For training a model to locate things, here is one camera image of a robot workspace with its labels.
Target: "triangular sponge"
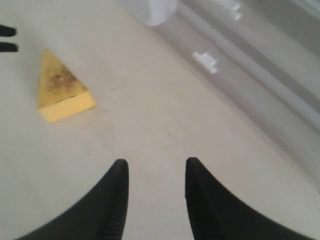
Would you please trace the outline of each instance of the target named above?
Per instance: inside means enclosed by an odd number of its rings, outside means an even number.
[[[95,100],[49,50],[42,57],[37,109],[52,123],[96,106]]]

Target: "white floor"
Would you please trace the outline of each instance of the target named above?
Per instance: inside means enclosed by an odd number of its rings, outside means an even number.
[[[17,238],[81,198],[114,160],[130,169],[123,239],[192,240],[185,160],[234,194],[320,239],[320,195],[201,75],[112,1],[3,0],[19,54],[0,56],[0,238]],[[55,124],[36,112],[41,52],[51,49],[98,106]]]

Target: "floor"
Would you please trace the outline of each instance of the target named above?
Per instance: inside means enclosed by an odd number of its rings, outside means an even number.
[[[184,199],[190,156],[259,212],[320,239],[320,196],[290,158],[116,3],[3,0],[0,9],[20,45],[0,58],[2,240],[65,211],[118,158],[130,170],[123,239],[192,240]],[[54,124],[42,119],[45,48],[90,89],[96,108]]]

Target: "black object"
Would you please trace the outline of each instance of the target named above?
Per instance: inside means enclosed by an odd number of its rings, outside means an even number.
[[[119,159],[78,203],[19,240],[121,240],[128,197],[129,167]]]
[[[199,161],[186,161],[185,198],[195,240],[311,240],[229,192]]]
[[[0,37],[13,37],[17,35],[17,30],[10,26],[0,24]],[[18,45],[10,42],[0,42],[0,53],[18,52]]]

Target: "sponge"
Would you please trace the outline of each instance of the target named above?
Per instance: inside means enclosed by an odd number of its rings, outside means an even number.
[[[43,52],[37,109],[53,123],[96,106],[90,92],[49,50]]]

